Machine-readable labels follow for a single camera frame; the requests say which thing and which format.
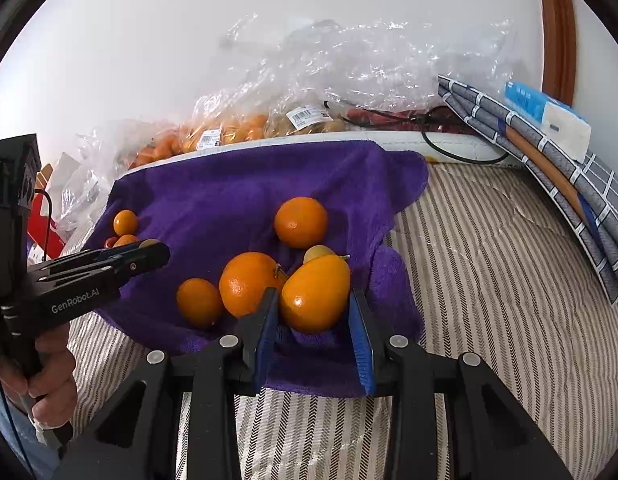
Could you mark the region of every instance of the finger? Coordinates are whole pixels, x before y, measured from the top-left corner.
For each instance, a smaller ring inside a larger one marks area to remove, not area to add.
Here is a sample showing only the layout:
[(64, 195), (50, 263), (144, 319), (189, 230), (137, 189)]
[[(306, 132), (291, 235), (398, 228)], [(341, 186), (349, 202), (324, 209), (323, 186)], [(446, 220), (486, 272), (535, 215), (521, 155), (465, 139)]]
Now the finger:
[(18, 366), (6, 357), (0, 357), (0, 381), (3, 386), (18, 395), (26, 395), (28, 386)]
[(73, 415), (78, 402), (78, 389), (73, 377), (66, 380), (52, 394), (36, 402), (32, 413), (38, 422), (61, 426)]
[(69, 341), (69, 323), (60, 325), (49, 332), (43, 333), (36, 339), (36, 350), (51, 354), (53, 352), (61, 352), (67, 348)]
[(28, 381), (31, 397), (47, 395), (57, 390), (75, 370), (75, 357), (65, 348), (61, 352), (49, 354), (49, 360), (42, 371)]

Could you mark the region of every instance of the purple cloth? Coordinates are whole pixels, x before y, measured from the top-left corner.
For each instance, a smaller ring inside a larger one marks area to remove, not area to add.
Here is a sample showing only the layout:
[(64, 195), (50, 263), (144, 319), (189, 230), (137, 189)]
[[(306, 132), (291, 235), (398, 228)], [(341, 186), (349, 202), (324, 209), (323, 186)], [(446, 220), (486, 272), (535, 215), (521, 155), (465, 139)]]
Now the purple cloth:
[[(367, 293), (371, 309), (401, 334), (417, 339), (422, 319), (404, 262), (382, 244), (393, 216), (426, 187), (424, 158), (385, 152), (370, 141), (310, 142), (235, 150), (146, 168), (118, 180), (87, 248), (113, 235), (121, 209), (140, 219), (138, 238), (157, 238), (171, 250), (169, 263), (134, 278), (121, 299), (100, 315), (142, 345), (172, 354), (201, 349), (227, 333), (226, 314), (207, 332), (193, 329), (176, 307), (188, 278), (217, 285), (236, 254), (260, 251), (295, 270), (304, 251), (278, 240), (273, 218), (294, 196), (312, 196), (329, 214), (324, 244), (350, 254), (352, 287)], [(346, 316), (328, 332), (302, 335), (281, 324), (267, 386), (331, 397), (363, 396)]]

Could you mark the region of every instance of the striped bedsheet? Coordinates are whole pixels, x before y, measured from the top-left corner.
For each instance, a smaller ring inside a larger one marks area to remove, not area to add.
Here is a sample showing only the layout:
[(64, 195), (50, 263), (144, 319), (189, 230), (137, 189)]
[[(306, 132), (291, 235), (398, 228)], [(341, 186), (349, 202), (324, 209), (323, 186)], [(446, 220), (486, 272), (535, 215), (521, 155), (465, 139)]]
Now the striped bedsheet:
[[(438, 164), (386, 243), (404, 258), (429, 352), (483, 356), (576, 480), (593, 479), (618, 447), (618, 302), (601, 285), (553, 203), (521, 170)], [(83, 430), (147, 352), (96, 314), (76, 320)], [(177, 479), (186, 478), (188, 401)], [(264, 390), (235, 399), (245, 479), (380, 479), (391, 399), (329, 399)], [(439, 477), (448, 476), (444, 402)]]

